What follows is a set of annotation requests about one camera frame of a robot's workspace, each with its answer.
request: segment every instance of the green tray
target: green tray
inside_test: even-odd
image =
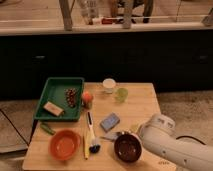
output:
[[[74,108],[69,107],[66,101],[66,90],[69,88],[75,88],[77,90],[75,96],[76,105]],[[81,94],[83,88],[84,78],[81,77],[48,78],[41,94],[34,119],[42,121],[78,121],[81,112]],[[61,107],[65,113],[60,116],[54,116],[49,113],[43,108],[47,101]]]

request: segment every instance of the green cup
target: green cup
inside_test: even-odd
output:
[[[128,96],[128,90],[126,88],[119,88],[115,92],[115,99],[120,103],[125,102],[127,96]]]

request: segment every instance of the floor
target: floor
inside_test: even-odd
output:
[[[174,137],[190,135],[213,145],[213,91],[157,93],[157,98],[161,112],[176,122]],[[0,102],[0,109],[13,121],[27,141],[30,138],[32,116],[37,102]],[[4,152],[23,150],[26,145],[3,115],[0,115],[0,126],[0,168],[4,171],[21,171],[25,151]]]

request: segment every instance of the orange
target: orange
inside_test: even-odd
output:
[[[89,91],[84,91],[81,96],[84,103],[92,102],[93,95]]]

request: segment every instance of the white cup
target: white cup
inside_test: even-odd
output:
[[[105,93],[108,93],[108,94],[113,93],[115,86],[116,86],[116,82],[112,78],[106,78],[103,81],[103,87],[104,87]]]

